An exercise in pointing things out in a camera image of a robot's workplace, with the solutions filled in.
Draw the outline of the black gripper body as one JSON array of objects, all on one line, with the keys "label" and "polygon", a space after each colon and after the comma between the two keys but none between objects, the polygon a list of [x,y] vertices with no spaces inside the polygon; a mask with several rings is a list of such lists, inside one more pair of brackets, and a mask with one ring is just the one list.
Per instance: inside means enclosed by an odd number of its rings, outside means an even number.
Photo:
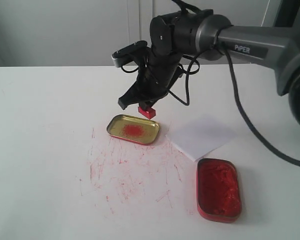
[{"label": "black gripper body", "polygon": [[147,67],[137,80],[139,100],[158,100],[168,94],[182,57],[173,44],[174,23],[178,17],[177,14],[159,15],[150,22],[151,47],[147,51]]}]

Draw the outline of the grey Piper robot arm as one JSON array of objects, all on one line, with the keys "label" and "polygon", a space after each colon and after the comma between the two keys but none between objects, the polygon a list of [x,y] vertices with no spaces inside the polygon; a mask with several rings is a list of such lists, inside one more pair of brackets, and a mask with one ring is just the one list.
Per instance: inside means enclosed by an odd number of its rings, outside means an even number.
[{"label": "grey Piper robot arm", "polygon": [[151,42],[138,41],[112,55],[118,68],[135,62],[135,83],[118,99],[122,109],[138,104],[143,110],[164,98],[177,78],[184,55],[216,61],[224,54],[275,73],[279,96],[288,95],[293,116],[300,124],[300,30],[290,27],[234,26],[211,9],[181,10],[153,18]]}]

